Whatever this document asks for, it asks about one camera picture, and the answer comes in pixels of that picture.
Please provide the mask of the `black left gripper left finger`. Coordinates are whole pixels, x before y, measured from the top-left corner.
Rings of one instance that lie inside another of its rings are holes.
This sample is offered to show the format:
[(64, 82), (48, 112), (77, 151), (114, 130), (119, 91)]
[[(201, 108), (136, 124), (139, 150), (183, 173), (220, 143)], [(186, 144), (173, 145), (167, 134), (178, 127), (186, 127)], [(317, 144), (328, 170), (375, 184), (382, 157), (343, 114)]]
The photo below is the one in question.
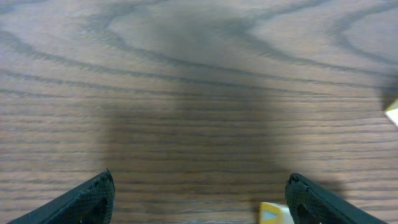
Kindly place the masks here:
[(115, 196), (109, 170), (7, 224), (110, 224)]

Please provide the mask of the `yellow blue letter K block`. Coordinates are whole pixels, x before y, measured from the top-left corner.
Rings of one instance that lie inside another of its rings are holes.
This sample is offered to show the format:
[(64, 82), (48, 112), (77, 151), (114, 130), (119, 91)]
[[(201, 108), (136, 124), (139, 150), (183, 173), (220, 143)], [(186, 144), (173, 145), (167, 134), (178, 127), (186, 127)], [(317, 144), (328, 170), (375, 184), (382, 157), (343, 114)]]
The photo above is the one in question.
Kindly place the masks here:
[(288, 206), (261, 202), (259, 206), (259, 224), (294, 224)]

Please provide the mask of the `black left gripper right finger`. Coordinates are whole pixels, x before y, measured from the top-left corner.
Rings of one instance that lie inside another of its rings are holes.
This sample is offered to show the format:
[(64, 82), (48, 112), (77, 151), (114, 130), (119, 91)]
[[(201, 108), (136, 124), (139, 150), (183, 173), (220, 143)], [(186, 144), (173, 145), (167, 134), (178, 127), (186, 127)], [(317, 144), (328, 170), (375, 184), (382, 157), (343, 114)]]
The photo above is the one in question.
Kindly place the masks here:
[(285, 199), (295, 224), (387, 224), (298, 173), (290, 175)]

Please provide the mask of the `yellow wooden block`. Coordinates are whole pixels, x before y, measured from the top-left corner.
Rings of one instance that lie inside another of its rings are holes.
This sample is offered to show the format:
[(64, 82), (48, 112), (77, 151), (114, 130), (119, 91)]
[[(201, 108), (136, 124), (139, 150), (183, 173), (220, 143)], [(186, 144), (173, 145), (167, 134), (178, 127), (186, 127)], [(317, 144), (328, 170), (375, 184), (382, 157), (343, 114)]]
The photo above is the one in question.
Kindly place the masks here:
[(389, 120), (398, 126), (398, 100), (393, 101), (385, 110), (384, 114)]

